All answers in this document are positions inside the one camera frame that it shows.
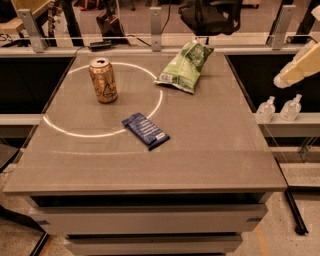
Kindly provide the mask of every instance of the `can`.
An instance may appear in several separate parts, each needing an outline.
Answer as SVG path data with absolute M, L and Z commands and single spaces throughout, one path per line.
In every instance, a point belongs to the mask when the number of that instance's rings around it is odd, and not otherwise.
M 117 99 L 116 82 L 109 59 L 102 57 L 93 59 L 90 62 L 89 73 L 99 102 L 110 103 Z

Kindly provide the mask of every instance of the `light ring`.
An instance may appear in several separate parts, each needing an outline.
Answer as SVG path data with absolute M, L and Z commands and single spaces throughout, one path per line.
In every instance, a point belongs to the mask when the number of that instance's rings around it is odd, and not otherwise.
M 134 65 L 134 64 L 130 64 L 130 63 L 125 63 L 125 62 L 112 62 L 112 65 L 122 65 L 122 66 L 127 66 L 127 67 L 133 67 L 133 68 L 137 68 L 137 69 L 140 69 L 144 72 L 146 72 L 147 74 L 149 74 L 153 79 L 156 79 L 157 77 L 149 70 L 145 69 L 145 68 L 142 68 L 138 65 Z M 80 71 L 84 68 L 89 68 L 89 65 L 85 65 L 85 66 L 82 66 L 80 68 L 76 68 L 74 70 L 71 70 L 68 74 L 72 74 L 72 73 L 75 73 L 77 71 Z M 163 98 L 163 92 L 162 90 L 159 90 L 160 92 L 160 95 L 159 95 L 159 100 L 158 100 L 158 103 L 156 105 L 156 107 L 152 110 L 152 112 L 147 116 L 147 118 L 151 118 L 156 112 L 157 110 L 159 109 L 160 105 L 161 105 L 161 102 L 162 102 L 162 98 Z M 103 134 L 95 134 L 95 135 L 87 135 L 87 134 L 79 134 L 79 133 L 73 133 L 73 132 L 68 132 L 58 126 L 56 126 L 55 124 L 53 124 L 49 117 L 47 116 L 47 114 L 45 114 L 43 116 L 43 120 L 53 129 L 59 131 L 59 132 L 62 132 L 66 135 L 69 135 L 69 136 L 73 136 L 73 137 L 80 137 L 80 138 L 103 138 L 103 137 L 110 137 L 110 136 L 114 136 L 114 135 L 117 135 L 117 134 L 120 134 L 120 133 L 123 133 L 126 131 L 126 129 L 120 129 L 118 131 L 115 131 L 115 132 L 109 132 L 109 133 L 103 133 Z

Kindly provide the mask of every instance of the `snack bag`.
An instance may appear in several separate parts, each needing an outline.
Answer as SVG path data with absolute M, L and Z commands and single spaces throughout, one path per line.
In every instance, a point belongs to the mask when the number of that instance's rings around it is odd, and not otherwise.
M 202 67 L 212 52 L 213 49 L 200 43 L 187 43 L 165 67 L 155 83 L 169 84 L 194 94 Z

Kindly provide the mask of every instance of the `desk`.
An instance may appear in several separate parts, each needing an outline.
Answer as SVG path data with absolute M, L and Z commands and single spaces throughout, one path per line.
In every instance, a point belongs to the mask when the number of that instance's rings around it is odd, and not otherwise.
M 174 53 L 100 53 L 119 93 L 101 104 L 88 72 L 98 54 L 76 58 L 4 192 L 76 255 L 235 250 L 286 183 L 224 55 L 190 95 L 153 84 Z M 121 125 L 135 112 L 171 139 L 149 152 Z
M 37 19 L 41 14 L 43 14 L 48 9 L 48 0 L 38 0 L 38 1 L 11 1 L 13 7 L 15 8 L 16 12 L 19 9 L 30 9 L 33 17 Z M 20 18 L 16 17 L 12 20 L 1 23 L 0 24 L 0 32 L 3 34 L 17 34 L 24 29 L 24 25 Z

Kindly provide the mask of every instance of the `chair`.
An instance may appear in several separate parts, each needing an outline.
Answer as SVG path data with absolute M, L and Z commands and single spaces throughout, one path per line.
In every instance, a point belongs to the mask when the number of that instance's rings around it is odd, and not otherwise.
M 231 35 L 240 29 L 241 5 L 242 0 L 195 0 L 179 14 L 196 36 Z

